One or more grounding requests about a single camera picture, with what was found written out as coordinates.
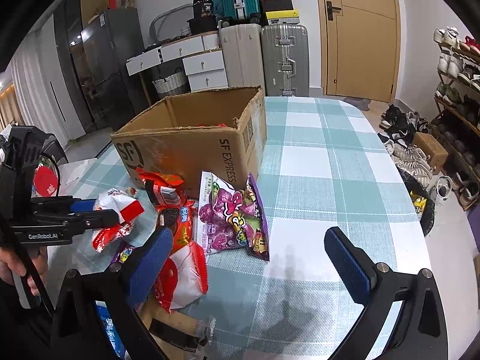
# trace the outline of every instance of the checkered tablecloth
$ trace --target checkered tablecloth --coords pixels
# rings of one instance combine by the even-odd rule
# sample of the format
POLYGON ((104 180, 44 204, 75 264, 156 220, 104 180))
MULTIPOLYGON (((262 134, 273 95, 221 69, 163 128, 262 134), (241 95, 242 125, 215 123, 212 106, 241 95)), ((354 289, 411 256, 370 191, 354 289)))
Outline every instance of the checkered tablecloth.
MULTIPOLYGON (((207 295, 183 312, 215 317, 213 359, 327 359, 362 307, 352 302, 323 248, 323 236, 339 226, 374 262, 416 274, 430 268, 422 229, 407 190, 374 129, 355 107, 331 99, 266 98, 267 143, 258 188, 270 232, 271 261, 245 250, 208 257, 207 295)), ((96 197, 131 181, 113 147, 83 177, 75 196, 96 197)), ((141 245, 155 222, 147 207, 129 236, 141 245)), ((71 267, 82 273, 105 269, 116 244, 103 253, 91 237, 60 247, 54 260, 60 277, 71 267)), ((378 355, 398 307, 370 357, 378 355)))

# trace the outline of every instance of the black trash bag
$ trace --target black trash bag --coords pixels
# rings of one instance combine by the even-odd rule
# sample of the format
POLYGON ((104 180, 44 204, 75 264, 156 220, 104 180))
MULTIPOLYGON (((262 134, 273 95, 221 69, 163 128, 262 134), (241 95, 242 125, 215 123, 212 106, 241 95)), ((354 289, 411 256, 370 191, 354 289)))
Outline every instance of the black trash bag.
POLYGON ((405 172, 402 169, 397 168, 400 176, 402 176, 402 180, 405 184, 406 189, 408 192, 413 192, 415 195, 419 195, 423 198, 427 199, 427 203, 425 204, 425 209, 423 210, 423 214, 420 220, 420 226, 423 230, 423 236, 425 237, 432 227, 434 227, 435 222, 435 202, 428 196, 426 189, 410 174, 405 172))

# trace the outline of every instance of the wooden door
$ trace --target wooden door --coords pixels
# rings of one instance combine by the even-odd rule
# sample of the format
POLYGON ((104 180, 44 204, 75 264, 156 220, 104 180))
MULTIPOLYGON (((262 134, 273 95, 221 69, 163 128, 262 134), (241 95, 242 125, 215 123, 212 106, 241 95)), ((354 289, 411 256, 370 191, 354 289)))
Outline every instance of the wooden door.
POLYGON ((400 40, 395 0, 325 0, 325 13, 325 93, 390 102, 400 40))

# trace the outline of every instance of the human hand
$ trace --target human hand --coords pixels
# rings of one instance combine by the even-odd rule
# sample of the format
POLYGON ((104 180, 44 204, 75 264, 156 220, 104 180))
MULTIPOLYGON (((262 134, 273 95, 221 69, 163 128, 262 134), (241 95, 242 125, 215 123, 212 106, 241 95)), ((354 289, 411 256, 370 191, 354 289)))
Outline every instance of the human hand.
MULTIPOLYGON (((46 246, 40 247, 40 254, 36 258, 33 258, 32 262, 37 269, 42 282, 45 283, 49 268, 47 264, 48 256, 46 246)), ((18 276, 25 276, 26 269, 14 251, 0 247, 0 279, 11 286, 14 285, 14 278, 11 275, 12 272, 15 272, 18 276)), ((32 276, 28 276, 27 283, 33 295, 40 295, 32 276)))

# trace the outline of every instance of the door handle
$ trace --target door handle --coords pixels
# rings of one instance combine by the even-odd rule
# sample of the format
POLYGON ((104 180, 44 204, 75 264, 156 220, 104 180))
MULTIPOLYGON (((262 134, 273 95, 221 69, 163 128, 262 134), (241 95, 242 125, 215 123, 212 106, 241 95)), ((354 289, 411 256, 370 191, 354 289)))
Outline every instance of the door handle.
POLYGON ((333 21, 333 11, 341 11, 342 8, 332 7, 332 2, 327 1, 327 16, 329 21, 333 21))

